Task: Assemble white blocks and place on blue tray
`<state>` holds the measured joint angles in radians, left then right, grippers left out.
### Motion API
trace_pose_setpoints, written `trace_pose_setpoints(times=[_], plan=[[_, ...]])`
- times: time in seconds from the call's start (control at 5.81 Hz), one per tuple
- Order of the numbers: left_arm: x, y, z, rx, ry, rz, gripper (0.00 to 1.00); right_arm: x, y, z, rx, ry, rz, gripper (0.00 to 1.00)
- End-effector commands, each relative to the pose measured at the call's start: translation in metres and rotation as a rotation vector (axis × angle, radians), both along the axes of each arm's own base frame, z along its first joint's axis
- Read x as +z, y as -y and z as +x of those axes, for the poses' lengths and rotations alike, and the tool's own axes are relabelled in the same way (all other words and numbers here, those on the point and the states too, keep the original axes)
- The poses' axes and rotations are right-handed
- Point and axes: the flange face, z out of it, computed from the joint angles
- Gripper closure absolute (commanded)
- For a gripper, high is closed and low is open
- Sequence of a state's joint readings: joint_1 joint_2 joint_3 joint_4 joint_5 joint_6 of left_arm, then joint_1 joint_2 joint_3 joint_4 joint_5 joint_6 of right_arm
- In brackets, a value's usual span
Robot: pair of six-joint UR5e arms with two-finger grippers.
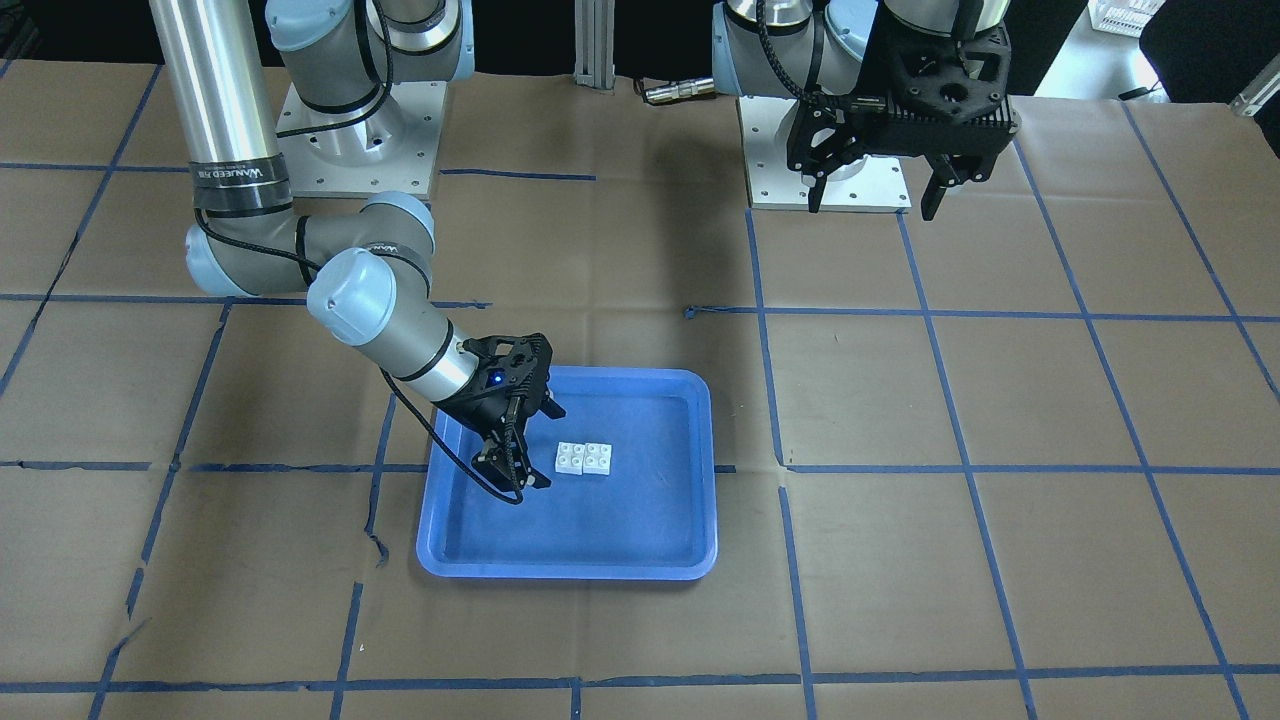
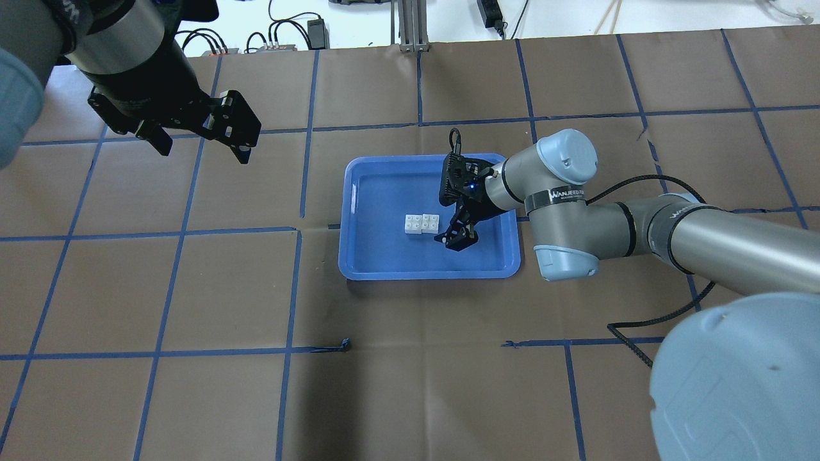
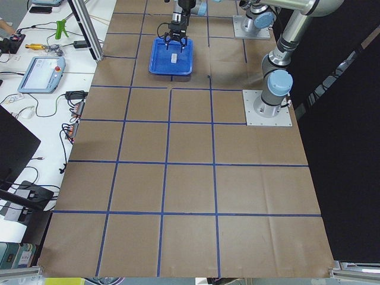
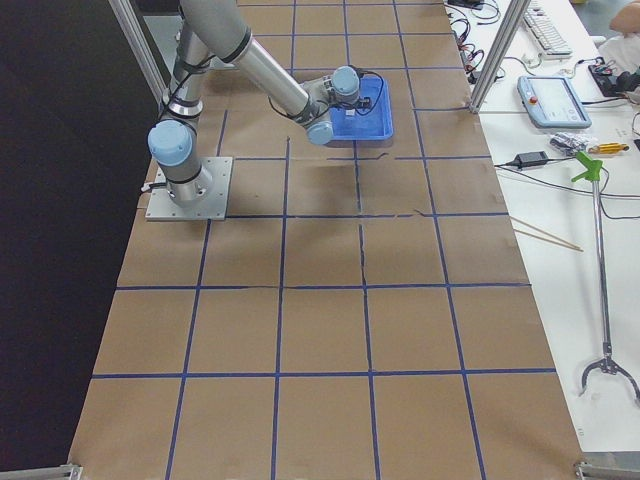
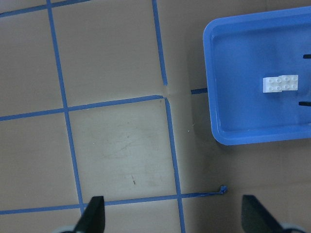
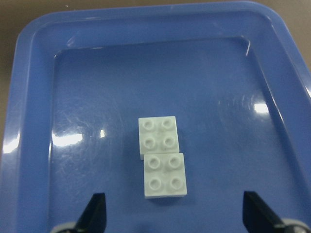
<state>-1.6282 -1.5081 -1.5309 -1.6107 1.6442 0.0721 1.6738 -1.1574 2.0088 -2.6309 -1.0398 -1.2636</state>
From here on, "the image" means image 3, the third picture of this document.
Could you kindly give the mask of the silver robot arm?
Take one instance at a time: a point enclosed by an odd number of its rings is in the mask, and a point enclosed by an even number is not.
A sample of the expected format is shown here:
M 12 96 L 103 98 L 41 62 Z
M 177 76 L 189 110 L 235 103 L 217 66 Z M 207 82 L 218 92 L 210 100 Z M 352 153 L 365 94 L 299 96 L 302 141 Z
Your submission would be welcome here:
M 270 25 L 273 16 L 269 6 L 293 10 L 287 25 L 277 41 L 276 47 L 264 56 L 262 74 L 264 87 L 261 97 L 254 102 L 257 114 L 264 118 L 278 115 L 283 99 L 293 85 L 293 78 L 286 69 L 292 53 L 314 17 L 323 17 L 336 11 L 343 1 L 240 1 L 239 6 L 246 10 L 244 31 L 253 27 L 263 29 Z
M 274 12 L 268 5 L 258 1 L 240 1 L 239 7 L 245 11 L 244 16 L 234 15 L 233 25 L 236 38 L 266 39 L 270 38 L 268 28 L 275 22 Z M 180 50 L 187 47 L 189 39 L 186 35 L 191 15 L 205 15 L 205 1 L 175 1 L 173 4 L 172 20 L 166 23 L 168 31 L 158 36 L 165 48 L 171 43 L 177 43 Z

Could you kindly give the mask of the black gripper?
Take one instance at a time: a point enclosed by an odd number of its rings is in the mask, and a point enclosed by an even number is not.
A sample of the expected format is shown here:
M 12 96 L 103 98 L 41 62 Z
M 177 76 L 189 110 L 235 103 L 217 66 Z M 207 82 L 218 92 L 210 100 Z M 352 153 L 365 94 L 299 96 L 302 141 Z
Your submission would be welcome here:
M 179 40 L 180 53 L 188 45 L 188 37 L 186 30 L 189 24 L 190 10 L 182 10 L 181 12 L 173 12 L 172 20 L 169 24 L 169 32 L 163 35 L 164 45 L 166 50 L 169 49 L 169 44 L 172 40 Z

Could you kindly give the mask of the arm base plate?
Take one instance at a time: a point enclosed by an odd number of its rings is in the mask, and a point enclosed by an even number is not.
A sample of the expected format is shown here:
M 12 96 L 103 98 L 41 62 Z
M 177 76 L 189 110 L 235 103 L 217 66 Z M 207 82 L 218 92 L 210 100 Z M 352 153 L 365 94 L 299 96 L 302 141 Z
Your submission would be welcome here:
M 286 98 L 278 106 L 262 101 L 262 90 L 242 90 L 247 126 L 291 127 L 289 101 Z
M 236 39 L 269 40 L 269 26 L 272 16 L 250 19 L 242 15 L 233 16 L 233 30 Z

